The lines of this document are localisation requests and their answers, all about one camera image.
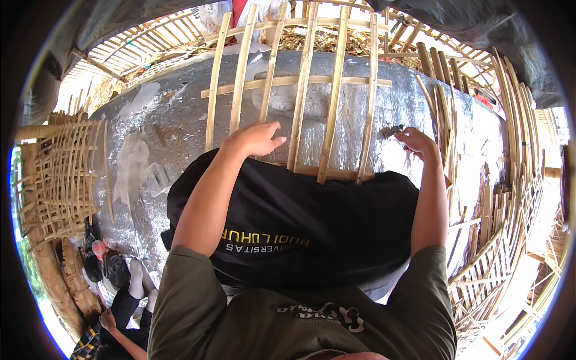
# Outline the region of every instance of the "tarp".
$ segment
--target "tarp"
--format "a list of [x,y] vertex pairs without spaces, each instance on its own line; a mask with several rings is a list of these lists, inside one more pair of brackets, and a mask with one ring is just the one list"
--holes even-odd
[[367,0],[376,10],[386,6],[414,16],[432,28],[479,50],[510,59],[521,82],[532,90],[538,108],[564,106],[554,71],[536,36],[508,0]]

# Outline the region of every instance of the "hand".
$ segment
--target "hand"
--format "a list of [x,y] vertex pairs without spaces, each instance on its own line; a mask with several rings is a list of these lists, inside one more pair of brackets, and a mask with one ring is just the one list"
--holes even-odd
[[286,137],[272,139],[278,129],[280,129],[279,122],[256,122],[250,124],[224,140],[222,148],[240,153],[244,157],[270,154],[274,149],[286,142]]
[[412,150],[417,155],[420,153],[422,156],[418,156],[422,160],[429,154],[439,154],[438,145],[415,127],[407,127],[404,131],[395,133],[394,136],[398,141],[406,144],[404,150]]
[[110,333],[116,329],[116,319],[114,319],[110,308],[106,309],[106,311],[100,315],[100,325]]

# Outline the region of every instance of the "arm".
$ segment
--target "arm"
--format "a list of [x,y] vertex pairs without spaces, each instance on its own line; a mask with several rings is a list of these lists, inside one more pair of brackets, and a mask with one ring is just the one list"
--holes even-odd
[[236,131],[224,141],[188,198],[172,248],[183,245],[208,257],[214,253],[242,163],[249,155],[263,156],[283,144],[285,137],[271,139],[278,129],[278,122],[257,122]]
[[114,328],[111,332],[112,336],[122,345],[126,351],[134,358],[134,360],[147,360],[148,354],[143,348],[139,347],[120,332],[117,328]]
[[114,319],[114,315],[110,309],[107,309],[102,313],[100,316],[100,324],[103,328],[108,330],[114,339],[116,339],[116,341],[118,341],[135,360],[148,359],[148,354],[143,348],[133,343],[132,340],[127,338],[126,335],[118,330],[116,327],[116,320]]
[[410,255],[414,257],[425,247],[446,247],[448,237],[448,201],[440,149],[436,143],[416,128],[397,132],[396,139],[406,144],[405,150],[422,154],[424,172],[416,203],[414,223],[410,237]]

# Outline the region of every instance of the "foot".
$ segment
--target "foot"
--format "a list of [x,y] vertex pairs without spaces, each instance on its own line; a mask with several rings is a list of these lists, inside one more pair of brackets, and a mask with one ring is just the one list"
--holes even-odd
[[146,269],[146,267],[144,266],[144,264],[142,264],[142,286],[144,287],[144,293],[145,294],[150,294],[150,292],[153,289],[156,289],[156,286],[154,285],[154,282],[152,282],[152,278],[150,277],[150,274],[148,273],[148,270]]
[[142,277],[142,263],[140,260],[133,258],[132,261],[130,261],[130,287],[128,288],[128,293],[135,299],[144,297]]
[[156,304],[157,296],[158,296],[158,290],[156,290],[156,288],[153,288],[148,294],[148,304],[146,304],[146,310],[148,310],[151,313],[154,312],[154,305]]

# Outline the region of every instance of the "bamboo frame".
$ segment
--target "bamboo frame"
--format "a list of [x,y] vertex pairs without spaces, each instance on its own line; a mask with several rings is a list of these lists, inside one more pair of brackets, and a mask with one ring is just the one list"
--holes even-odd
[[[308,6],[308,14],[309,17],[308,18],[284,18],[281,17],[280,20],[275,20],[275,21],[266,21],[266,22],[261,22],[258,24],[254,24],[251,25],[249,27],[251,27],[252,29],[265,29],[265,28],[270,28],[270,27],[274,27],[276,26],[276,32],[275,32],[275,36],[274,36],[274,42],[272,43],[272,51],[271,51],[271,61],[268,64],[268,74],[266,79],[259,79],[259,80],[253,80],[253,81],[246,81],[243,82],[242,81],[238,81],[238,76],[236,79],[236,82],[234,84],[230,84],[230,85],[222,85],[222,86],[216,86],[215,83],[216,81],[214,80],[215,77],[215,72],[219,70],[219,63],[217,62],[217,60],[215,60],[215,68],[213,70],[213,81],[211,82],[210,85],[210,89],[207,90],[203,90],[200,92],[200,96],[202,98],[205,97],[210,97],[212,98],[212,101],[209,101],[209,113],[210,116],[208,116],[208,120],[207,120],[207,138],[206,138],[206,143],[207,145],[212,143],[212,134],[213,134],[213,126],[214,126],[214,119],[212,117],[212,111],[210,110],[211,108],[213,108],[214,104],[215,104],[215,96],[219,95],[219,94],[225,94],[225,93],[230,93],[233,92],[234,96],[236,97],[236,99],[240,99],[240,92],[238,91],[239,89],[242,90],[248,90],[248,89],[257,89],[257,88],[264,88],[264,96],[263,96],[263,106],[262,109],[260,110],[260,116],[259,116],[259,121],[266,121],[266,116],[267,116],[267,111],[268,111],[268,104],[269,104],[269,99],[270,99],[270,91],[271,88],[273,86],[282,86],[282,85],[294,85],[294,84],[298,84],[298,89],[297,89],[297,97],[296,97],[296,101],[295,101],[295,110],[294,110],[294,119],[293,119],[293,124],[292,124],[292,133],[291,133],[291,139],[290,139],[290,147],[289,147],[289,155],[288,155],[288,160],[287,160],[287,165],[286,168],[292,171],[302,171],[303,168],[302,166],[298,165],[297,166],[297,156],[298,156],[298,147],[300,144],[300,131],[301,131],[301,126],[302,126],[302,117],[304,114],[304,100],[306,97],[306,91],[307,91],[307,87],[308,84],[317,84],[317,83],[331,83],[332,84],[332,89],[331,89],[331,101],[330,101],[330,105],[329,105],[329,116],[328,116],[328,121],[327,121],[327,130],[325,133],[325,139],[324,139],[324,144],[323,144],[323,154],[322,157],[320,159],[320,166],[318,171],[316,172],[317,175],[317,181],[319,181],[320,183],[323,183],[326,179],[326,177],[332,177],[332,175],[335,174],[335,171],[333,171],[332,169],[328,169],[328,162],[329,162],[329,157],[330,157],[330,151],[331,151],[331,146],[333,143],[333,139],[334,139],[334,128],[335,128],[335,122],[336,122],[336,110],[338,108],[338,96],[339,96],[339,88],[340,88],[340,84],[367,84],[369,85],[369,93],[370,93],[370,97],[372,98],[372,101],[369,101],[369,110],[368,112],[371,113],[373,116],[373,108],[375,107],[375,96],[376,96],[376,88],[377,86],[391,86],[391,81],[385,80],[385,79],[378,79],[377,78],[377,49],[378,49],[378,37],[377,36],[371,36],[371,48],[372,48],[372,68],[371,68],[371,73],[370,73],[370,77],[369,78],[362,78],[362,77],[342,77],[342,68],[343,68],[343,60],[344,60],[344,44],[346,41],[346,37],[347,37],[347,32],[339,32],[339,46],[337,47],[337,52],[335,55],[335,73],[332,76],[326,76],[326,75],[309,75],[310,72],[310,66],[311,66],[311,62],[312,62],[312,54],[313,54],[313,39],[314,39],[314,34],[315,34],[315,30],[317,28],[317,25],[319,24],[320,21],[322,21],[323,24],[327,23],[327,24],[336,24],[338,25],[339,28],[352,28],[354,26],[366,26],[366,23],[369,24],[369,28],[370,28],[370,33],[378,33],[378,31],[380,29],[382,29],[383,27],[381,25],[378,24],[377,22],[377,18],[375,18],[374,13],[371,14],[371,19],[369,22],[366,21],[356,21],[356,20],[349,20],[349,12],[350,12],[350,8],[349,7],[342,7],[341,9],[341,16],[338,19],[331,19],[331,18],[324,18],[324,19],[319,19],[317,18],[317,7],[318,7],[318,3],[314,3],[311,2]],[[276,60],[276,56],[277,56],[277,52],[278,52],[278,41],[280,39],[280,34],[282,32],[282,29],[286,26],[289,25],[293,25],[293,24],[305,24],[306,28],[308,29],[308,32],[306,34],[306,38],[305,38],[305,46],[304,46],[304,50],[302,52],[302,58],[301,58],[301,69],[300,69],[300,74],[298,76],[288,76],[288,77],[274,77],[274,67],[275,67],[275,60]],[[221,32],[221,34],[219,35],[220,39],[218,40],[218,44],[217,44],[217,54],[216,54],[216,58],[218,58],[218,52],[219,52],[219,46],[221,46],[224,43],[224,40],[226,39],[226,37],[228,36],[232,36],[234,34],[239,33],[240,31],[250,31],[250,29],[248,29],[247,26],[241,26],[239,28],[236,29],[230,29],[228,30],[225,34],[223,34]],[[239,117],[239,106],[238,106],[238,101],[234,102],[233,101],[233,118],[237,118]],[[232,121],[231,119],[231,126],[230,126],[231,132],[233,132],[235,130],[235,125],[234,125],[234,121]],[[365,127],[365,134],[364,134],[364,139],[363,139],[363,155],[362,155],[362,169],[359,168],[359,171],[354,172],[355,176],[353,177],[353,180],[361,183],[365,178],[365,167],[366,167],[366,161],[367,161],[367,152],[369,151],[369,143],[370,143],[370,137],[371,137],[371,131],[372,131],[372,121],[371,119],[368,120],[367,119],[367,123],[366,123],[366,127]]]

